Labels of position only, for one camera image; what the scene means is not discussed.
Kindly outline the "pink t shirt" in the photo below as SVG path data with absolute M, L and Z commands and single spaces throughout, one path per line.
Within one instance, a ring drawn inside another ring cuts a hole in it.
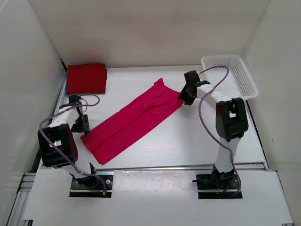
M 183 105 L 179 94 L 160 78 L 80 139 L 98 163 L 104 165 L 178 110 Z

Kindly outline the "blue t shirt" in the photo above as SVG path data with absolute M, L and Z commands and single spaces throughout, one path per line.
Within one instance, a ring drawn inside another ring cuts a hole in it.
M 68 96 L 68 93 L 67 93 L 67 80 L 68 80 L 68 73 L 66 72 L 66 74 L 65 74 L 65 87 L 64 87 L 65 96 Z

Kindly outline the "dark red t shirt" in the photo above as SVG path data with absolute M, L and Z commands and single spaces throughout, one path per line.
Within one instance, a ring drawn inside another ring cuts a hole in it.
M 67 73 L 68 95 L 104 94 L 106 92 L 107 70 L 105 64 L 68 65 Z

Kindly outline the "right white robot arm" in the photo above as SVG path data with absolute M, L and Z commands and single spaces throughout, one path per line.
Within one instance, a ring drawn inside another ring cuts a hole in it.
M 244 100 L 240 97 L 231 98 L 217 90 L 229 75 L 229 69 L 224 68 L 227 70 L 226 75 L 215 86 L 201 80 L 196 71 L 185 73 L 186 84 L 178 96 L 185 105 L 192 105 L 196 98 L 200 99 L 198 114 L 201 123 L 209 136 L 219 145 L 217 159 L 209 179 L 215 187 L 227 186 L 232 179 L 240 180 L 236 174 L 234 158 L 237 146 L 249 127 Z M 219 138 L 216 138 L 205 124 L 201 112 L 203 102 L 207 102 L 215 110 L 215 129 Z

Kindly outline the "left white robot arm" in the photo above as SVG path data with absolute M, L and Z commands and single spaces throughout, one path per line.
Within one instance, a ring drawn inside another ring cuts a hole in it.
M 79 185 L 94 189 L 99 184 L 94 176 L 96 170 L 91 163 L 79 160 L 73 138 L 74 133 L 87 135 L 90 132 L 82 100 L 78 95 L 69 96 L 69 102 L 59 107 L 60 115 L 54 117 L 47 127 L 38 130 L 38 140 L 45 167 L 65 170 Z

